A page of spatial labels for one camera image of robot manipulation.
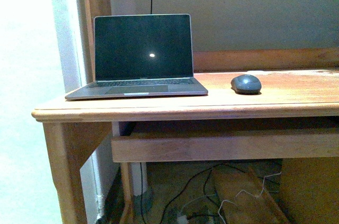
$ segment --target laptop keyboard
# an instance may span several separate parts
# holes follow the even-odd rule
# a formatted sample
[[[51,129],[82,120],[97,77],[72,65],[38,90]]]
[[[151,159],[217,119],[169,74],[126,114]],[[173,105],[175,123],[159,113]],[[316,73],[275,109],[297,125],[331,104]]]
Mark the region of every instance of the laptop keyboard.
[[[187,85],[194,84],[190,78],[175,78],[175,79],[148,79],[148,80],[121,80],[121,81],[106,81],[96,82],[90,85],[93,87],[112,87],[112,86],[134,86],[134,85]]]

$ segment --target desk surface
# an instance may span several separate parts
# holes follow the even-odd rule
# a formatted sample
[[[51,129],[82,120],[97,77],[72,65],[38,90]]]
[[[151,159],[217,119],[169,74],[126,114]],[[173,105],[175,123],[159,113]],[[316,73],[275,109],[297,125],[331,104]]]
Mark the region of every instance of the desk surface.
[[[339,70],[252,71],[260,95],[238,95],[230,81],[243,73],[202,73],[195,77],[208,96],[66,101],[40,105],[40,122],[195,120],[339,115]]]

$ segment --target desk leg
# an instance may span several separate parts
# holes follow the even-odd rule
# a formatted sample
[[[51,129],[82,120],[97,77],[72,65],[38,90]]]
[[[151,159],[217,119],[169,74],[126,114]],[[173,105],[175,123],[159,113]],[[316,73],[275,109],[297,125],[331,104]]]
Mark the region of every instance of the desk leg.
[[[53,182],[58,192],[63,223],[87,223],[81,163],[73,151],[71,123],[43,124]]]
[[[112,134],[114,137],[120,136],[119,122],[112,122]],[[119,224],[133,224],[134,205],[131,165],[129,163],[120,163],[120,169],[125,206]]]

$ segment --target wooden desk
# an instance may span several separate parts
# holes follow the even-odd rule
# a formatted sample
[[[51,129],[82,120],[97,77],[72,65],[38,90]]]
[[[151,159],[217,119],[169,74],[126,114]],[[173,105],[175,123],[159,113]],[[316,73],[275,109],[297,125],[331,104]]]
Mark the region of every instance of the wooden desk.
[[[230,89],[230,81],[241,73],[196,74],[196,78],[209,90],[208,96],[131,98],[99,101],[67,102],[57,98],[37,107],[33,117],[43,122],[50,165],[55,183],[61,214],[64,223],[86,223],[80,167],[100,144],[109,130],[113,129],[113,153],[119,152],[126,139],[119,137],[121,121],[166,121],[166,120],[205,120],[205,119],[251,119],[251,118],[296,118],[328,117],[339,115],[339,71],[337,70],[296,70],[267,71],[253,73],[262,82],[260,95],[237,95]],[[339,130],[337,128],[290,129],[282,125],[279,130],[265,130],[265,133],[243,131],[234,144],[233,151],[219,151],[216,144],[210,147],[218,159],[233,158],[292,158],[292,157],[337,157],[339,156]],[[195,135],[193,144],[188,147],[203,148],[215,137],[227,143],[234,135],[216,135],[215,131],[204,137]],[[251,149],[249,156],[244,150],[250,139],[264,140],[279,148],[279,143],[298,142],[289,151],[279,151],[266,155],[265,151]],[[141,140],[155,142],[159,139],[150,134]],[[129,179],[129,165],[125,161],[147,161],[145,156],[133,159],[133,150],[124,152],[125,160],[114,156],[122,163],[123,186],[126,208],[121,223],[132,216],[132,190]],[[181,160],[209,159],[205,155],[188,155]]]

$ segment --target white cable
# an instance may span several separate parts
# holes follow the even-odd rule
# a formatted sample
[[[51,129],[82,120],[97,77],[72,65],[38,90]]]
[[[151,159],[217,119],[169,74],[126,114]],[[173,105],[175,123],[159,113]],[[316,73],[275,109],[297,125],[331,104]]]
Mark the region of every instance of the white cable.
[[[241,190],[241,191],[239,191],[238,194],[234,197],[234,199],[236,199],[242,192],[245,192],[245,193],[247,193],[248,195],[251,195],[252,197],[254,197],[254,198],[256,198],[256,199],[259,198],[259,197],[263,194],[263,192],[264,192],[264,190],[265,190],[264,185],[265,185],[265,179],[266,179],[266,177],[271,177],[271,176],[274,176],[274,175],[281,175],[281,172],[276,173],[276,174],[273,174],[273,175],[265,175],[265,176],[264,176],[264,179],[263,179],[263,187],[262,187],[261,192],[260,192],[259,195],[253,195],[253,194],[247,192],[246,190]],[[238,206],[238,205],[237,205],[236,203],[230,201],[230,200],[226,200],[226,199],[225,199],[225,200],[222,201],[222,203],[221,203],[221,205],[220,205],[220,207],[219,207],[219,210],[218,210],[218,215],[219,215],[219,217],[222,219],[222,221],[224,222],[224,224],[226,224],[226,221],[224,220],[224,218],[223,218],[223,217],[221,216],[221,214],[220,214],[220,210],[221,210],[222,204],[223,204],[224,202],[228,202],[228,203],[234,204],[235,206]]]

